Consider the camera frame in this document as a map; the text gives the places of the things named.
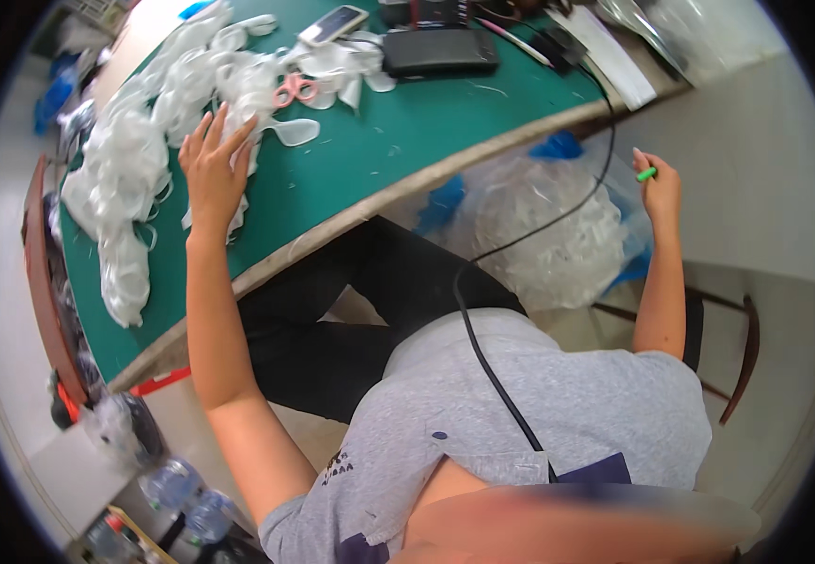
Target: hand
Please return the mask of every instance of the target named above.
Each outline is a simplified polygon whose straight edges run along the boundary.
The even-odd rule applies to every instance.
[[[680,175],[660,157],[633,149],[636,174],[654,167],[658,172],[642,183],[642,203],[652,229],[677,234],[680,221]]]
[[[256,125],[256,117],[249,119],[221,144],[228,111],[229,106],[223,103],[216,119],[207,112],[179,150],[179,165],[188,180],[191,233],[219,237],[223,242],[248,180],[248,158],[253,143],[247,139]],[[230,161],[236,151],[233,168]]]

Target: white paper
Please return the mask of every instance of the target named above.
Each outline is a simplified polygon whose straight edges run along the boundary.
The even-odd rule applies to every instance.
[[[554,10],[548,10],[548,15],[586,46],[592,62],[611,81],[628,108],[636,110],[654,100],[658,94],[610,31],[588,8],[574,8],[570,18]]]

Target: gray t-shirt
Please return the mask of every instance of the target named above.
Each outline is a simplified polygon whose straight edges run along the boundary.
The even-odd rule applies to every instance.
[[[398,346],[310,492],[259,527],[276,564],[385,562],[443,455],[492,486],[569,482],[692,489],[711,441],[699,379],[661,352],[565,353],[511,310],[470,312],[483,354],[547,452],[534,452],[459,313]]]

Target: black pants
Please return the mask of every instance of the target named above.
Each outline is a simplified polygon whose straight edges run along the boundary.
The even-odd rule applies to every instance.
[[[289,266],[239,301],[257,384],[267,400],[349,423],[382,378],[392,350],[458,310],[451,284],[467,261],[374,218]],[[388,327],[320,322],[350,284]],[[460,277],[467,307],[526,315],[516,296],[476,266]]]

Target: green pen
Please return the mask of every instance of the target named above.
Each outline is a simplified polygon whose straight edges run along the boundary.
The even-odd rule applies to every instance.
[[[636,175],[636,180],[638,182],[645,182],[646,180],[648,180],[649,178],[654,176],[654,174],[656,172],[658,172],[658,169],[656,169],[656,168],[654,168],[652,166],[652,167],[650,167],[648,169],[645,169],[644,171],[640,172],[639,174],[637,174]]]

